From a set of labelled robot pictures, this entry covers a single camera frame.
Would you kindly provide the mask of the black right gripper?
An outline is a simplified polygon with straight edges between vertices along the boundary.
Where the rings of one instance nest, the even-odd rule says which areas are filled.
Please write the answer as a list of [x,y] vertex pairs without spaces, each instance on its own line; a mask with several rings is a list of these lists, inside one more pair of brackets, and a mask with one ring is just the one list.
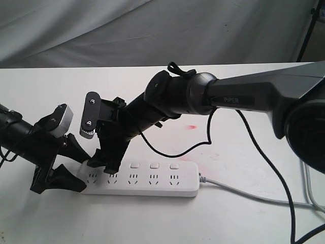
[[105,167],[106,174],[119,171],[121,160],[129,145],[126,129],[119,121],[119,112],[126,106],[124,99],[101,100],[99,118],[96,123],[96,133],[100,149],[88,160],[87,166],[92,168]]

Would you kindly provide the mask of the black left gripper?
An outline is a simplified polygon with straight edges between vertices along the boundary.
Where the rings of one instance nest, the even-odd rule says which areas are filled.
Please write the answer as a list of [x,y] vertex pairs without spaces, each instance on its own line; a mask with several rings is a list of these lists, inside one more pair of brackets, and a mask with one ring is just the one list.
[[22,131],[20,149],[20,156],[35,165],[31,191],[37,194],[49,189],[82,192],[86,188],[86,183],[74,176],[63,164],[53,169],[57,155],[79,163],[90,159],[90,155],[73,134],[56,138],[46,131],[30,127]]

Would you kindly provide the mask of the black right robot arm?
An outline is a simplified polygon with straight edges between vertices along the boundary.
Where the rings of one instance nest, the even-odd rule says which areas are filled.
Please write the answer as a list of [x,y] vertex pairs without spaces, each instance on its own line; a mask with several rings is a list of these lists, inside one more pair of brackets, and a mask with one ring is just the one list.
[[130,141],[151,126],[183,114],[209,115],[217,108],[263,112],[278,139],[313,169],[324,172],[324,62],[226,79],[175,63],[158,72],[129,104],[89,92],[83,118],[92,119],[100,147],[88,166],[116,173]]

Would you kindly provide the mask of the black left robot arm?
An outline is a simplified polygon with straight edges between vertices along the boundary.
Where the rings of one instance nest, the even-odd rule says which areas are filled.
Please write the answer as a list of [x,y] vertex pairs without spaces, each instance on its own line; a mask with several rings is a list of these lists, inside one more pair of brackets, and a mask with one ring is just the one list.
[[90,159],[69,133],[73,112],[67,104],[58,105],[54,111],[34,125],[23,120],[22,115],[1,106],[1,163],[12,162],[17,157],[35,165],[30,190],[41,194],[48,189],[82,192],[86,183],[74,176],[63,164],[53,168],[57,156],[64,156],[78,163]]

